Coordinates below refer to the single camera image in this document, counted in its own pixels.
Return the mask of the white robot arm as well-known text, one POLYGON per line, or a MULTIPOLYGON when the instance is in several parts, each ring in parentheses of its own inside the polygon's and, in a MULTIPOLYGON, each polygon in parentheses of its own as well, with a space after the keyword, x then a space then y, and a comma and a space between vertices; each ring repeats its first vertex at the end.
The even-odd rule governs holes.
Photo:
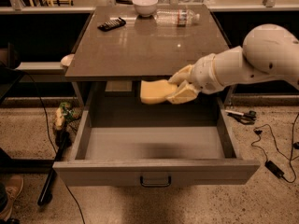
POLYGON ((211 53, 178 70, 169 78, 178 87, 166 100, 184 104, 199 93, 272 80, 284 80, 299 89, 299 40, 281 26, 263 24, 252 29, 241 46, 211 53))

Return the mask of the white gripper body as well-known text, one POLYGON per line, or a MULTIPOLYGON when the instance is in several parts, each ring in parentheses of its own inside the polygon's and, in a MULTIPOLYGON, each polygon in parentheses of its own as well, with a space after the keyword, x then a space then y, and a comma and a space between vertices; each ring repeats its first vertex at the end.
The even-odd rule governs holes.
POLYGON ((216 76, 216 55, 211 53, 200 58, 193 66, 191 72, 192 84, 204 94, 212 94, 224 90, 216 76))

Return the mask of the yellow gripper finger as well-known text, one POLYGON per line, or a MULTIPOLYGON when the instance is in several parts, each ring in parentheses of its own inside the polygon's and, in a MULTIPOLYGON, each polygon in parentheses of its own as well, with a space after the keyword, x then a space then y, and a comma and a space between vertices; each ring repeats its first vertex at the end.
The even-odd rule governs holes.
POLYGON ((199 90, 184 80, 177 89, 166 96, 166 100, 174 105, 185 104, 197 98, 199 90))
POLYGON ((171 84, 180 85, 184 81, 192 83, 192 70, 193 64, 188 64, 178 70, 173 76, 168 79, 168 82, 171 84))

